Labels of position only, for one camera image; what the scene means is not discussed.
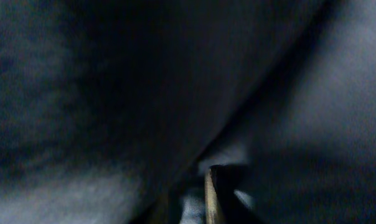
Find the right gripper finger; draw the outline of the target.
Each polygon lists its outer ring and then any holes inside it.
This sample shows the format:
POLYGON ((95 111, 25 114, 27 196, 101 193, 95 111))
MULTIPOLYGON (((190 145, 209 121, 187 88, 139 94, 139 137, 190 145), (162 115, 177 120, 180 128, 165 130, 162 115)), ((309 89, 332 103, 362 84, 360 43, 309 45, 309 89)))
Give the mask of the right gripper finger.
POLYGON ((247 174, 237 164, 210 166, 205 174, 205 219, 207 224, 263 224, 234 190, 247 174))

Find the navy blue shorts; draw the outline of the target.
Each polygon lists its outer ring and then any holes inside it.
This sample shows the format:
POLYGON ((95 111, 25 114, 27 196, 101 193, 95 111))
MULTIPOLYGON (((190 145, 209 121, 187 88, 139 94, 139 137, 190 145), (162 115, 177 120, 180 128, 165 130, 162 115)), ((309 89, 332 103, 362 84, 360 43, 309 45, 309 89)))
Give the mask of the navy blue shorts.
POLYGON ((0 1, 0 223, 376 223, 376 1, 0 1))

